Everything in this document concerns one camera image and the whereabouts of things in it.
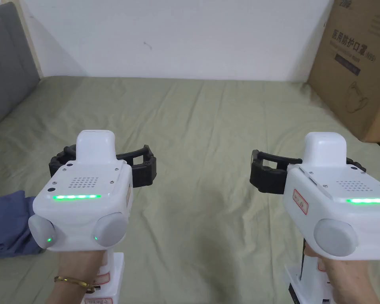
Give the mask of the person's left hand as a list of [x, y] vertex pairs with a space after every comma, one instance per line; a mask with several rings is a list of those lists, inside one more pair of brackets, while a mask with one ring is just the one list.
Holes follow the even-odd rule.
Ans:
[[58, 276], [92, 284], [106, 251], [68, 251], [59, 253]]

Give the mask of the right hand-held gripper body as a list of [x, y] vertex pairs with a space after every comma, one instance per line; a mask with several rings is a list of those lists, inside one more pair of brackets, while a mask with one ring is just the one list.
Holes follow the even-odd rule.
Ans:
[[[380, 182], [346, 165], [343, 136], [311, 132], [302, 164], [287, 167], [283, 204], [307, 243], [331, 260], [380, 260]], [[288, 267], [295, 304], [336, 304], [320, 258]]]

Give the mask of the person's right hand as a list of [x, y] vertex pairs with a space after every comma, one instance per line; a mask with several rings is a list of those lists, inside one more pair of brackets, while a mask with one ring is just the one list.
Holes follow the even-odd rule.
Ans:
[[337, 304], [380, 303], [370, 280], [367, 261], [331, 260], [317, 254], [307, 243], [304, 254], [322, 260]]

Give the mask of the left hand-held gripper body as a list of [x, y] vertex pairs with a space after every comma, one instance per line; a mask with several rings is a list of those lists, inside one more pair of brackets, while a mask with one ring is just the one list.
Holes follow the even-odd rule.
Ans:
[[83, 304], [117, 304], [124, 254], [113, 252], [126, 234], [133, 189], [132, 168], [116, 158], [115, 135], [84, 130], [76, 159], [61, 166], [35, 197], [28, 220], [35, 242], [55, 252], [106, 251]]

